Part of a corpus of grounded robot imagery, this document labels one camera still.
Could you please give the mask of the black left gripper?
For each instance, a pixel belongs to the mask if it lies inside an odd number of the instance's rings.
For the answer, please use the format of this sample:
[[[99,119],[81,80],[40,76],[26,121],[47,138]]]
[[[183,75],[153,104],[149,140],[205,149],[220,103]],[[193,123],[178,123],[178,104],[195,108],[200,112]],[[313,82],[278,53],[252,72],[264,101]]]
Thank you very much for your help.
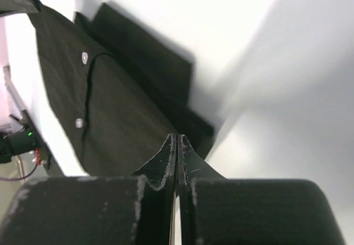
[[[38,13],[39,0],[1,0],[1,14]]]

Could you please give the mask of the black long sleeve shirt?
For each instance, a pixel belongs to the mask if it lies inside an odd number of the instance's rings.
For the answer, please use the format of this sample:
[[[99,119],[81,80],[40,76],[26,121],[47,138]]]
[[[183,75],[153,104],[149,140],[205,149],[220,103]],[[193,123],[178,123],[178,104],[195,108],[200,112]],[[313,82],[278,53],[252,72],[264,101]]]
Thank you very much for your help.
[[[188,107],[191,56],[105,3],[92,20],[47,6],[29,19],[50,106],[87,173],[129,175],[170,133],[208,155],[214,129]]]

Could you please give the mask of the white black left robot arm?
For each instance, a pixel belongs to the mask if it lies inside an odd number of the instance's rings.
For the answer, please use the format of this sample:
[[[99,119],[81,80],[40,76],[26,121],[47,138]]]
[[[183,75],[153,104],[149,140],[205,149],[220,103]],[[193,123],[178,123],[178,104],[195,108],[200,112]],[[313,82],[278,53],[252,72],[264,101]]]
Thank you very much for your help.
[[[39,13],[39,0],[1,0],[1,16],[13,14]],[[20,112],[20,117],[13,114],[10,118],[22,125],[22,129],[8,133],[1,131],[1,163],[9,163],[13,156],[30,152],[39,147],[34,123],[32,122],[24,101],[20,97],[14,83],[11,80],[10,66],[3,67],[5,87],[12,101]]]

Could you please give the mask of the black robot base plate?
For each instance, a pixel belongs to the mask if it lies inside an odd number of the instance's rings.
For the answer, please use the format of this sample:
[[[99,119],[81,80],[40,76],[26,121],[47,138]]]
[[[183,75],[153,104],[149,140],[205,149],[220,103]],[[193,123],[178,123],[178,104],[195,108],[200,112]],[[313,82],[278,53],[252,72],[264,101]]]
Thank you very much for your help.
[[[21,130],[7,135],[6,142],[11,156],[35,151],[38,153],[38,163],[45,170],[50,169],[52,154],[37,130],[27,110],[21,111],[21,117],[10,114],[9,117],[22,126]]]

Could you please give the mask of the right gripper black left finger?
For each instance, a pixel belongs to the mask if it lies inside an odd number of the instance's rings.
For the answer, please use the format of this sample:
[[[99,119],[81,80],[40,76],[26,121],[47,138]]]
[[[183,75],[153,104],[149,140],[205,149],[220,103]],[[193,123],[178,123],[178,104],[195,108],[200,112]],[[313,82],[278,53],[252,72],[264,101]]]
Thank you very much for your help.
[[[36,178],[16,193],[2,244],[173,244],[176,135],[128,176]]]

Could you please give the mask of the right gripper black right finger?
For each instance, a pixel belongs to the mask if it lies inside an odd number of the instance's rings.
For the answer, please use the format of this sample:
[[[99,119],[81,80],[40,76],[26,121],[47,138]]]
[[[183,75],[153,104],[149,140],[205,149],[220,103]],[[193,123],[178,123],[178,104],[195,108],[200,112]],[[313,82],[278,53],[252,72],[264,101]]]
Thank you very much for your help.
[[[344,244],[323,191],[302,179],[226,179],[180,135],[183,244]]]

